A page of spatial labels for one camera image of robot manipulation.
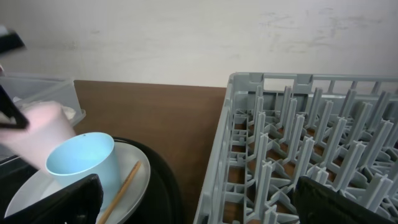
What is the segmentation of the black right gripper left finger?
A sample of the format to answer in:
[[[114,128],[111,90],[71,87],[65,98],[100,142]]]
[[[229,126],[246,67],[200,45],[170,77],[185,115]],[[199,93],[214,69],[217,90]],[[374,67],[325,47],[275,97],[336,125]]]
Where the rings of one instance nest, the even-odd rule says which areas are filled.
[[[100,178],[90,174],[4,218],[1,223],[95,223],[102,203]]]

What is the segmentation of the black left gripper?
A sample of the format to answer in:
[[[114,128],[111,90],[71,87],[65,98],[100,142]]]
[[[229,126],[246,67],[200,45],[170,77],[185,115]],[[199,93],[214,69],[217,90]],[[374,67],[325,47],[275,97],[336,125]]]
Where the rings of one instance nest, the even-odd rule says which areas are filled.
[[[1,26],[0,54],[4,56],[12,51],[24,49],[25,43],[16,31]],[[2,129],[26,129],[29,125],[28,119],[21,113],[19,108],[10,99],[1,86],[1,113],[7,118],[1,121]]]

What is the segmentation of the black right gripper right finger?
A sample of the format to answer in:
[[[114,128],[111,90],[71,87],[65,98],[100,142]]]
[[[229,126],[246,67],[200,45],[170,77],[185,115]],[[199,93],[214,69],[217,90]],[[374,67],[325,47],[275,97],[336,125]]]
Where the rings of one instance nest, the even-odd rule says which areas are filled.
[[[306,176],[298,179],[293,205],[301,224],[394,224]]]

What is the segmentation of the pink plastic cup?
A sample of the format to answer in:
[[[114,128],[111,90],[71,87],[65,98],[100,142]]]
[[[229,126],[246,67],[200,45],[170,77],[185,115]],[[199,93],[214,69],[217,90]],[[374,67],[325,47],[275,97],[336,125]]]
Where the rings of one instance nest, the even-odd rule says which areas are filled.
[[[41,102],[26,108],[25,129],[2,129],[1,144],[38,170],[46,172],[48,156],[75,132],[60,103]]]

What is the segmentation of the blue plastic cup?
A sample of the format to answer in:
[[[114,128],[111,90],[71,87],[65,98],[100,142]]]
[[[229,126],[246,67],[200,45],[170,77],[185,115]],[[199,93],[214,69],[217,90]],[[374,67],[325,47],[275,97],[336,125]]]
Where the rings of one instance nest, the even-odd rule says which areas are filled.
[[[68,139],[50,153],[45,168],[63,187],[90,174],[98,175],[103,189],[102,210],[121,188],[115,142],[106,133],[86,133]]]

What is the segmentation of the white tissue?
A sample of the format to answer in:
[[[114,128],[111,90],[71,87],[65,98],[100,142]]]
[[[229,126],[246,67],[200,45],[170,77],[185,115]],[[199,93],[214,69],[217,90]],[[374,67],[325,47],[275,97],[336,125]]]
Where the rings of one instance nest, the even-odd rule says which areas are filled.
[[[17,103],[19,101],[22,101],[22,99],[19,98],[18,96],[15,96],[12,99],[12,101],[14,103]],[[28,108],[28,107],[31,107],[33,105],[40,104],[40,103],[44,103],[44,101],[31,101],[29,103],[22,103],[18,107],[20,109],[25,109],[25,108]],[[75,115],[76,115],[76,111],[73,108],[71,108],[71,107],[62,105],[62,110],[63,110],[64,114],[66,115],[66,117],[68,118],[68,120],[72,120],[75,117]]]

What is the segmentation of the wooden chopstick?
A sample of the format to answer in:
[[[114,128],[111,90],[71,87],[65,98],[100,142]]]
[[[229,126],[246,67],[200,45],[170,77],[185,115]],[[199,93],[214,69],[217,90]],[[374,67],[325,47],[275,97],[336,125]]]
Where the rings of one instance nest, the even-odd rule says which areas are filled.
[[[116,208],[118,205],[119,201],[122,199],[124,194],[126,193],[128,187],[130,186],[131,182],[133,181],[135,175],[137,174],[138,170],[141,167],[141,161],[137,161],[132,170],[130,171],[129,175],[126,177],[124,183],[122,184],[119,192],[116,194],[115,198],[113,201],[110,203],[110,205],[107,207],[105,212],[102,214],[101,218],[97,222],[97,224],[105,224],[106,221],[108,220],[109,216],[112,214],[113,210]]]

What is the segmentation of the clear plastic waste bin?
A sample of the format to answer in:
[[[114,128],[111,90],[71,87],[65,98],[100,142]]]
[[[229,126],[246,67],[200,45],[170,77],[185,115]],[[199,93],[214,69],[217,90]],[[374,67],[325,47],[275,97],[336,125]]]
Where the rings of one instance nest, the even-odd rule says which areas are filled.
[[[14,104],[19,108],[31,103],[56,101],[75,111],[70,119],[73,126],[86,116],[85,110],[81,109],[72,79],[1,76],[1,86],[12,101],[16,100]]]

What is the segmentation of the grey dishwasher rack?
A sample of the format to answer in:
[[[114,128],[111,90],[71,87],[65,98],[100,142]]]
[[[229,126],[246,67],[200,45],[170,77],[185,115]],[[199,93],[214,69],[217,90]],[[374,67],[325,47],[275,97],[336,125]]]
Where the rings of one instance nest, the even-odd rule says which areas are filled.
[[[229,77],[195,223],[298,223],[301,176],[397,221],[396,77]]]

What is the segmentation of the round black serving tray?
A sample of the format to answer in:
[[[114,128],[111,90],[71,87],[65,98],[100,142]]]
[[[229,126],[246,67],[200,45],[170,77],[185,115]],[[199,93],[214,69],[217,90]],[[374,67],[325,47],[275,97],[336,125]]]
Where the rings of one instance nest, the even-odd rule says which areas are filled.
[[[163,158],[139,142],[115,138],[116,142],[138,147],[150,163],[149,185],[138,208],[125,223],[183,223],[184,211],[178,184]],[[1,221],[15,193],[38,171],[17,156],[1,162]]]

